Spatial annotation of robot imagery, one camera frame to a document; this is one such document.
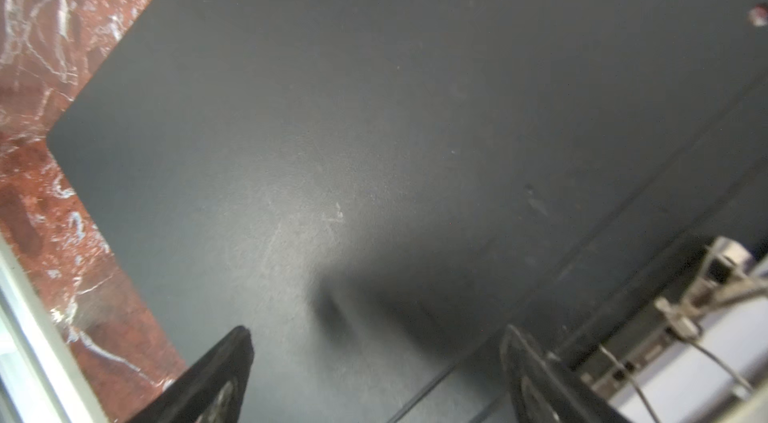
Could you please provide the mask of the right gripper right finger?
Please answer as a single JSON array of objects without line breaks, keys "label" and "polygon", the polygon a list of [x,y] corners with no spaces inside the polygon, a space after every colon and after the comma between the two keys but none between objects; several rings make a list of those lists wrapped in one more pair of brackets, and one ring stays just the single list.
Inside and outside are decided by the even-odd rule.
[{"label": "right gripper right finger", "polygon": [[500,358],[518,422],[624,422],[626,418],[584,384],[557,355],[524,330],[508,325]]}]

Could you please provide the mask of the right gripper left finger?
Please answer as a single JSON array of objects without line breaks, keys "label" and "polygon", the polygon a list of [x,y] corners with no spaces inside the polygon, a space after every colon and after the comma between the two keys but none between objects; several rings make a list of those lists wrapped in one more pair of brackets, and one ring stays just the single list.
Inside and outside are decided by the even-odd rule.
[{"label": "right gripper left finger", "polygon": [[253,359],[251,332],[237,326],[131,420],[236,423]]}]

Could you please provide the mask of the black folder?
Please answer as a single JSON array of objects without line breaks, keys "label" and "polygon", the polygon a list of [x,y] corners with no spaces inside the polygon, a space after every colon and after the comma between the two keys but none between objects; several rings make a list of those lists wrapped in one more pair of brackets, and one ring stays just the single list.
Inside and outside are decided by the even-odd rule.
[{"label": "black folder", "polygon": [[153,0],[48,137],[245,422],[466,422],[514,324],[576,363],[767,245],[766,0]]}]

